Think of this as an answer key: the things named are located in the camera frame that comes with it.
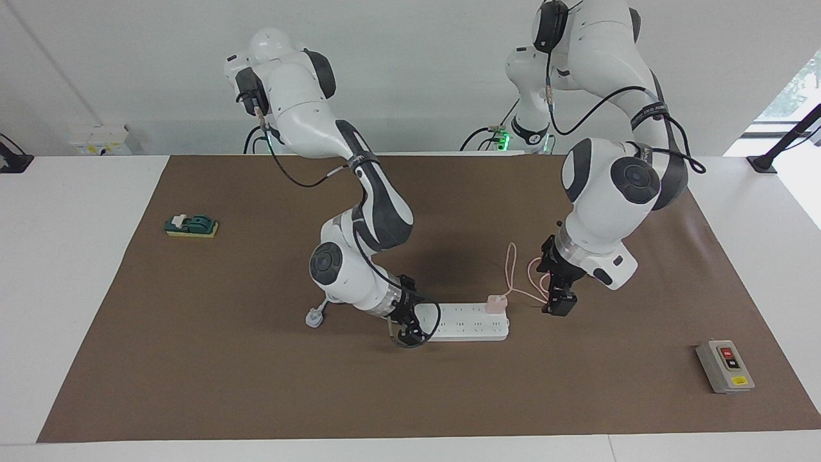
electrical box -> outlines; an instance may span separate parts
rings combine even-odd
[[[140,143],[121,125],[102,125],[75,130],[69,143],[78,155],[138,155]]]
[[[710,340],[696,347],[695,352],[716,393],[738,393],[755,388],[747,366],[730,340]]]

wall outlet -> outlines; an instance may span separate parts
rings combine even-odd
[[[87,127],[75,131],[69,139],[78,155],[138,155],[140,143],[119,125]]]

gray switch box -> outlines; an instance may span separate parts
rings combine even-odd
[[[695,352],[716,393],[738,393],[755,388],[747,366],[730,340],[710,340],[696,347]]]

white table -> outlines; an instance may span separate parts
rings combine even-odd
[[[821,230],[778,177],[701,159],[690,189],[821,407]],[[40,157],[0,175],[0,460],[814,460],[821,431],[35,445],[167,157]]]

pink plug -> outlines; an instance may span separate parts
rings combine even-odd
[[[484,304],[484,312],[488,314],[504,314],[507,309],[507,296],[490,295],[488,302]]]

